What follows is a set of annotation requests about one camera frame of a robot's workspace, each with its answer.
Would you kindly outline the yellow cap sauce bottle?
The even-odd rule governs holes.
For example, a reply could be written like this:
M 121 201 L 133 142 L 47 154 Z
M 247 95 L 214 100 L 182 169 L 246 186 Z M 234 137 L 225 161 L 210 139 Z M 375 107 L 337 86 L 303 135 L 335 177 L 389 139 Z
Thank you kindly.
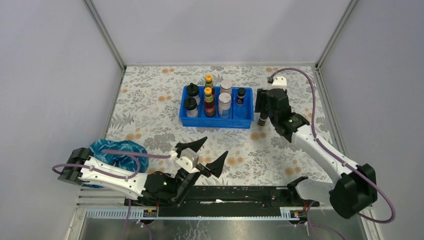
M 214 77 L 211 74 L 207 74 L 204 76 L 204 82 L 205 82 L 205 88 L 210 88 L 212 91 L 214 91 Z

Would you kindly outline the small dark spice bottle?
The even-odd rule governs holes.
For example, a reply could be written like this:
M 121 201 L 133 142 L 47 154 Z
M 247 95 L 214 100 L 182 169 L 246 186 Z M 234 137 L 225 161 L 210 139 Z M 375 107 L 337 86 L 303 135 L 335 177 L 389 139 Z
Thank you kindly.
M 246 96 L 246 89 L 244 87 L 239 87 L 237 89 L 237 98 L 236 98 L 236 104 L 238 106 L 242 106 L 244 104 L 245 96 Z
M 268 115 L 261 113 L 257 122 L 258 126 L 264 127 L 266 125 L 267 119 L 268 119 Z

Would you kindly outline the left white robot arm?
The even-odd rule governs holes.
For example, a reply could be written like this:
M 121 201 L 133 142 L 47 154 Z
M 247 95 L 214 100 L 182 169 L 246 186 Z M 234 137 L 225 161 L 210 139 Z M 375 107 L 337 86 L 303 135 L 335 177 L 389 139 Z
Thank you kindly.
M 139 201 L 143 206 L 180 206 L 200 176 L 219 178 L 223 172 L 227 151 L 213 162 L 206 165 L 199 163 L 198 151 L 207 139 L 179 142 L 174 151 L 163 156 L 180 167 L 174 176 L 162 171 L 142 173 L 139 169 L 122 169 L 98 160 L 88 148 L 83 147 L 75 149 L 67 163 L 57 164 L 52 170 L 62 182 L 109 188 L 122 193 L 129 201 Z

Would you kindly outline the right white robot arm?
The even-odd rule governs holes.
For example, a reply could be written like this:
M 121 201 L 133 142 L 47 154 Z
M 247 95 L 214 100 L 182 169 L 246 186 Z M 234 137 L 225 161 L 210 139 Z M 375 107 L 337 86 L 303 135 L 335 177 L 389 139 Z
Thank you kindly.
M 319 142 L 309 121 L 292 111 L 286 90 L 258 89 L 254 111 L 268 117 L 280 136 L 307 153 L 331 179 L 328 183 L 302 176 L 288 183 L 286 198 L 291 205 L 316 201 L 331 205 L 349 219 L 377 201 L 375 170 L 369 164 L 358 165 L 331 144 Z

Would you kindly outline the silver lid spice tin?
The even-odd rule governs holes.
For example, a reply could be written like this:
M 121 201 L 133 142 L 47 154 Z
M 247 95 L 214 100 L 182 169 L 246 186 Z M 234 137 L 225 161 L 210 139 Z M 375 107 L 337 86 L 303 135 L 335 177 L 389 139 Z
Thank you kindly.
M 224 94 L 227 93 L 230 96 L 232 96 L 232 91 L 233 91 L 233 84 L 230 80 L 227 79 L 223 79 L 220 82 L 220 94 Z
M 218 97 L 218 116 L 223 119 L 230 117 L 232 97 L 229 93 L 221 93 Z

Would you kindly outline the green label sauce bottle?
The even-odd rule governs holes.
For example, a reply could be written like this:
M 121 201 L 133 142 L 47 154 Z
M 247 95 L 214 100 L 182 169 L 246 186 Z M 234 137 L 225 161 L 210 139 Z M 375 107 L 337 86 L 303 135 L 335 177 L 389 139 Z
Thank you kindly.
M 211 87 L 204 88 L 204 112 L 207 117 L 215 115 L 215 97 L 214 89 Z

